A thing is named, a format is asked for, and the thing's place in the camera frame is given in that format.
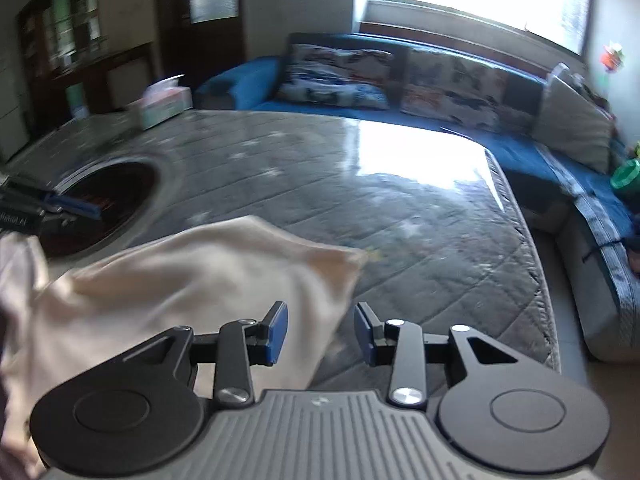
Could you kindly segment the cream knit garment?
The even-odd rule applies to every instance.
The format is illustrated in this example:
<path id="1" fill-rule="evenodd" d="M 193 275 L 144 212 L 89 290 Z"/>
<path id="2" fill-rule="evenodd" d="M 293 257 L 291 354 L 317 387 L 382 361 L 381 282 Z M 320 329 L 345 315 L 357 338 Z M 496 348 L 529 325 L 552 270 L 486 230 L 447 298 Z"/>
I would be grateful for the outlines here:
<path id="1" fill-rule="evenodd" d="M 28 431 L 49 390 L 176 325 L 213 333 L 288 306 L 277 364 L 257 390 L 310 385 L 367 262 L 360 249 L 304 240 L 254 216 L 206 224 L 51 278 L 35 237 L 1 239 L 1 474 L 43 470 Z"/>

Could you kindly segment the black round induction cooktop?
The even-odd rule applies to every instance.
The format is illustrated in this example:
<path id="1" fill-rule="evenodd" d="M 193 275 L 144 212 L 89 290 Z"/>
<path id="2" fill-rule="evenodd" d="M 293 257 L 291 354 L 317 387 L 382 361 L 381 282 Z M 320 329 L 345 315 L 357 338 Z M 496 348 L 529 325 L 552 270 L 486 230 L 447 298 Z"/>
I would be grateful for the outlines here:
<path id="1" fill-rule="evenodd" d="M 62 185 L 66 198 L 96 206 L 100 218 L 77 220 L 53 233 L 41 234 L 49 259 L 85 256 L 122 234 L 150 206 L 160 187 L 160 170 L 144 159 L 116 159 L 93 166 Z"/>

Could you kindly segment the white tissue box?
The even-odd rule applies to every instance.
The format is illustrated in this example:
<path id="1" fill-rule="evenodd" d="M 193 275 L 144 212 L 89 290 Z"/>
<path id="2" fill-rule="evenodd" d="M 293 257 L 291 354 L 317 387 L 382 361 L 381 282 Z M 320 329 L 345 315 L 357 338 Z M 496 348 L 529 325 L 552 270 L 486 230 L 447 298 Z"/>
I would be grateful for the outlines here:
<path id="1" fill-rule="evenodd" d="M 186 110 L 192 110 L 191 89 L 180 86 L 182 77 L 177 75 L 154 82 L 143 91 L 140 99 L 127 106 L 134 128 L 149 130 Z"/>

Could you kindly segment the dark wooden display cabinet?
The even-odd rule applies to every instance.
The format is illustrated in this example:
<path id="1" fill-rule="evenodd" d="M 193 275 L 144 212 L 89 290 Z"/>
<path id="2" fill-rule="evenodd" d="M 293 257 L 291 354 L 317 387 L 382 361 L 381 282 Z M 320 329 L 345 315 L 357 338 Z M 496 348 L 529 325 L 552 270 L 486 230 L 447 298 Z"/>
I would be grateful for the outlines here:
<path id="1" fill-rule="evenodd" d="M 155 76 L 151 0 L 29 0 L 16 27 L 36 122 L 121 110 Z"/>

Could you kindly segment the dark wooden door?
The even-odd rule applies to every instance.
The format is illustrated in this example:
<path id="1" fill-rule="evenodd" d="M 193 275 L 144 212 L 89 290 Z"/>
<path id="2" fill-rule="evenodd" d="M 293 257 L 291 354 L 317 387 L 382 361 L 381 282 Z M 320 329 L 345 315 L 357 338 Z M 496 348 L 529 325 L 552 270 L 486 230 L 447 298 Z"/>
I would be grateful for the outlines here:
<path id="1" fill-rule="evenodd" d="M 241 0 L 156 0 L 163 68 L 191 89 L 245 60 Z"/>

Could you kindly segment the green plastic bowl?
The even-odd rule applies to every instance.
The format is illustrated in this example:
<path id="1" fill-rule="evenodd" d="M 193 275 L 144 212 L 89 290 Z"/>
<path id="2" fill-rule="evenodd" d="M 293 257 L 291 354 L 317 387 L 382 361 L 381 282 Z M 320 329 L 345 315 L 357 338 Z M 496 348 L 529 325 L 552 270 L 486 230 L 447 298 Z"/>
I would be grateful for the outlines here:
<path id="1" fill-rule="evenodd" d="M 615 192 L 634 194 L 639 192 L 640 162 L 638 158 L 628 159 L 612 174 L 611 185 Z"/>

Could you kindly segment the left butterfly cushion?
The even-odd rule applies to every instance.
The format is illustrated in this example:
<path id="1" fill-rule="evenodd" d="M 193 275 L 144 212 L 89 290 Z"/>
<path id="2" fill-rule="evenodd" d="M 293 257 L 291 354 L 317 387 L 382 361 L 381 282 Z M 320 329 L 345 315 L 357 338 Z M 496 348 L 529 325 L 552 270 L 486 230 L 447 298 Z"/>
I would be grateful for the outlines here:
<path id="1" fill-rule="evenodd" d="M 293 44 L 277 98 L 344 108 L 387 110 L 386 87 L 394 56 L 375 49 Z"/>

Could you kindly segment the butterfly cushion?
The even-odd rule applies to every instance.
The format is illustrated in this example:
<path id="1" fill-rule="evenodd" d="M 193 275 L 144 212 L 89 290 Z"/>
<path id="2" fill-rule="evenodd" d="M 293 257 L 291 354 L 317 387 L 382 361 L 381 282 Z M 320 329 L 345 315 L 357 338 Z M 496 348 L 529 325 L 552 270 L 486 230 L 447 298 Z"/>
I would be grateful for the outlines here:
<path id="1" fill-rule="evenodd" d="M 394 56 L 375 49 L 293 44 L 277 98 L 344 108 L 387 110 L 386 87 Z"/>
<path id="2" fill-rule="evenodd" d="M 477 58 L 413 49 L 400 110 L 468 129 L 526 133 L 540 107 L 542 83 Z"/>

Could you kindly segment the grey plain cushion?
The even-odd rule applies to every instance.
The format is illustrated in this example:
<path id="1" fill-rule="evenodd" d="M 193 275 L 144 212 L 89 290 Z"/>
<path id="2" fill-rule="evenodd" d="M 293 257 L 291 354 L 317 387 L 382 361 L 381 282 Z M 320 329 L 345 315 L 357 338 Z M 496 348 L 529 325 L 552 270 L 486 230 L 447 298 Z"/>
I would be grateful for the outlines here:
<path id="1" fill-rule="evenodd" d="M 577 81 L 567 65 L 555 66 L 547 77 L 530 136 L 547 148 L 606 174 L 614 122 L 593 100 L 577 91 Z"/>

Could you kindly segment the blue corner sofa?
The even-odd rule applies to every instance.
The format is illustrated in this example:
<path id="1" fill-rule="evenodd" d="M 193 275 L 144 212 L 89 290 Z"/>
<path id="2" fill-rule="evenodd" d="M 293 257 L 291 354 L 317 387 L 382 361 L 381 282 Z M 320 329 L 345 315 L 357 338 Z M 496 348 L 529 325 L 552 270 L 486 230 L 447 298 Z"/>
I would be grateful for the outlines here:
<path id="1" fill-rule="evenodd" d="M 279 100 L 277 92 L 293 44 L 333 49 L 375 49 L 394 56 L 386 96 L 387 110 L 300 104 Z M 451 122 L 405 114 L 400 110 L 410 42 L 368 35 L 293 34 L 284 54 L 264 56 L 209 78 L 196 88 L 202 110 L 262 110 L 329 115 L 384 122 L 464 136 L 487 148 L 506 174 L 526 216 L 538 226 L 558 231 L 561 252 L 590 353 L 602 362 L 635 363 L 639 359 L 639 278 L 628 252 L 639 245 L 637 223 L 614 193 L 608 174 L 535 141 L 529 132 L 468 129 Z"/>

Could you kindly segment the right butterfly cushion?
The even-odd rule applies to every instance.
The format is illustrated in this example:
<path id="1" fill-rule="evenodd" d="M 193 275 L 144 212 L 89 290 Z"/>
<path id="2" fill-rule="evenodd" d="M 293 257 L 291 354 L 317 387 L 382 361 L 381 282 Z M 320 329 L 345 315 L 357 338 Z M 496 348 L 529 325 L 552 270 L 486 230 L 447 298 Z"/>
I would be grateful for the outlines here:
<path id="1" fill-rule="evenodd" d="M 400 110 L 468 129 L 526 133 L 540 107 L 542 83 L 477 58 L 413 49 Z"/>

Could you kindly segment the colourful pinwheel toy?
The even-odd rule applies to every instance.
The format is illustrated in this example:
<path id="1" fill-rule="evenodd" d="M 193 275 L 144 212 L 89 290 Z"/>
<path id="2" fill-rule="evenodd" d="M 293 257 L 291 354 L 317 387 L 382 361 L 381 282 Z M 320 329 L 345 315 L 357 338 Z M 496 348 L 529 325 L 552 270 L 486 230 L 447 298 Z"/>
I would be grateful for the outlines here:
<path id="1" fill-rule="evenodd" d="M 615 73 L 622 66 L 624 62 L 624 52 L 620 44 L 613 44 L 610 42 L 603 47 L 603 52 L 600 57 L 600 62 L 604 66 L 607 73 Z"/>

